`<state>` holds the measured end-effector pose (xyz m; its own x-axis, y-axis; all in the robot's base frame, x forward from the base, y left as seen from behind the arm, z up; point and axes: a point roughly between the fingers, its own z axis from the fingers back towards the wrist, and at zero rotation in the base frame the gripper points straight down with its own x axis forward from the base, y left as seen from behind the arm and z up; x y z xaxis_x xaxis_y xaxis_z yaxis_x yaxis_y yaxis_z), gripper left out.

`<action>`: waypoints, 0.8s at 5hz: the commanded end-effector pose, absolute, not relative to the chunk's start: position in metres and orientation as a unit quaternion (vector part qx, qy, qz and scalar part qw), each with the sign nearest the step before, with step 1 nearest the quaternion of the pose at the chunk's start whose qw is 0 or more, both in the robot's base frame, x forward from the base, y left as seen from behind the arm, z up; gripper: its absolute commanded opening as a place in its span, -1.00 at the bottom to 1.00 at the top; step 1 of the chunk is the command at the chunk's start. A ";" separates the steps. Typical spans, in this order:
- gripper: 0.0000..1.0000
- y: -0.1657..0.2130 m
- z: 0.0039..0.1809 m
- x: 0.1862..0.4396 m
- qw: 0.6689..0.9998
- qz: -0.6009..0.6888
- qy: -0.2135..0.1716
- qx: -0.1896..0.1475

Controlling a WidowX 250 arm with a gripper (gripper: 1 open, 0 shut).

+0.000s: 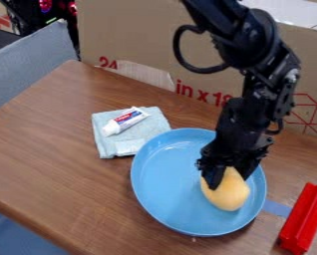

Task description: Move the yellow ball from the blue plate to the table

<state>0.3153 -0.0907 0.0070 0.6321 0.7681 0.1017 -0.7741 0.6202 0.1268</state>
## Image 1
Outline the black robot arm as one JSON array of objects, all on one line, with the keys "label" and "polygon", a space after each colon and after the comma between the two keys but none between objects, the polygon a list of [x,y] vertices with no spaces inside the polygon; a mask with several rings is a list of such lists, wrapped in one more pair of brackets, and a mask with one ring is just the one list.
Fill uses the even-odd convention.
[{"label": "black robot arm", "polygon": [[[243,95],[228,100],[216,126],[216,138],[203,148],[196,166],[209,188],[223,182],[225,169],[235,167],[247,178],[256,170],[295,108],[293,93],[300,80],[300,59],[280,38],[269,13],[239,0],[181,0],[193,23],[173,36],[180,64],[199,74],[235,68],[244,75]],[[184,58],[184,32],[208,33],[223,63],[199,68]]]}]

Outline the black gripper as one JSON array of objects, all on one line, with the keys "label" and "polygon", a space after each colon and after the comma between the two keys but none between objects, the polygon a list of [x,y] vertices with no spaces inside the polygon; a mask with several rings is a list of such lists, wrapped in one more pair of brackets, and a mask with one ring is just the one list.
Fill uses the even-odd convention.
[{"label": "black gripper", "polygon": [[216,190],[228,166],[244,180],[267,156],[268,142],[261,141],[271,120],[256,100],[233,98],[223,108],[216,127],[216,139],[203,148],[199,169],[208,187]]}]

